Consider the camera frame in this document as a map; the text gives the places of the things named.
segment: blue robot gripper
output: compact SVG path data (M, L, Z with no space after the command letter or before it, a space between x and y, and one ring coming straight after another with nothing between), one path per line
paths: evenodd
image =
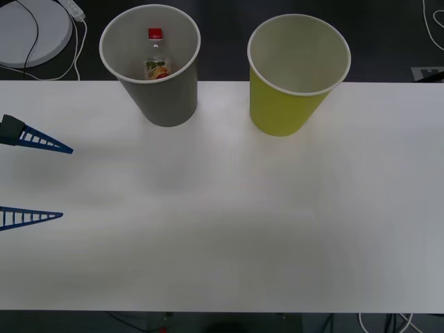
M0 123L0 144L44 149L66 154L73 153L73 150L62 142L7 114L3 116ZM55 220L62 216L63 213L0 206L0 231Z

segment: paper cup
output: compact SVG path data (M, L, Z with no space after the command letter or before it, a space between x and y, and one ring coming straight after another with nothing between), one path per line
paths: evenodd
M161 28L173 73L145 80L149 55L148 28ZM200 32L193 19L177 8L146 5L121 13L105 28L100 57L152 123L172 127L184 123L197 107L196 57Z
M263 132L295 133L350 69L343 36L315 17L290 14L261 24L248 42L250 115Z

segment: dark floor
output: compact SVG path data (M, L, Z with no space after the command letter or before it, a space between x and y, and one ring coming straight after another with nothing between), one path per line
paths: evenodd
M335 314L333 329L322 328L328 314L196 314L175 313L167 320L164 313L113 312L121 320L145 332L167 333L356 333L363 332L356 314ZM397 328L404 321L397 316ZM371 333L384 331L386 315L363 315ZM412 322L424 333L444 332L444 318L417 314ZM105 312L93 311L0 311L0 332L7 333L131 333L139 332ZM393 321L389 332L393 332ZM411 327L405 333L415 332Z
M444 29L432 19L432 13L444 9L444 3L425 1L433 36L444 45ZM444 52L433 45L427 34L421 0L77 0L77 3L84 10L89 26L78 61L82 80L114 80L99 57L101 33L119 13L148 3L175 6L196 20L202 34L199 80L248 80L248 38L263 21L285 13L317 16L342 32L352 52L349 81L411 82L411 67L444 66ZM83 35L83 25L78 27ZM70 66L74 46L72 36L60 55L29 72L41 78L59 76ZM17 79L22 76L0 69L0 80ZM64 77L64 80L75 79L73 70Z

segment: bottle label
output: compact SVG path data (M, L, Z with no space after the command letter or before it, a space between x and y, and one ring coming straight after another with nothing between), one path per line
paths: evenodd
M171 75L171 66L168 60L145 62L145 79L157 80L158 78L166 78Z

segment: power strip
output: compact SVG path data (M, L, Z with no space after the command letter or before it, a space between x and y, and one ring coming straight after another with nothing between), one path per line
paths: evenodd
M58 2L60 2L60 5L62 5L77 22L82 22L85 19L85 13L82 8L80 8L74 1L58 0Z

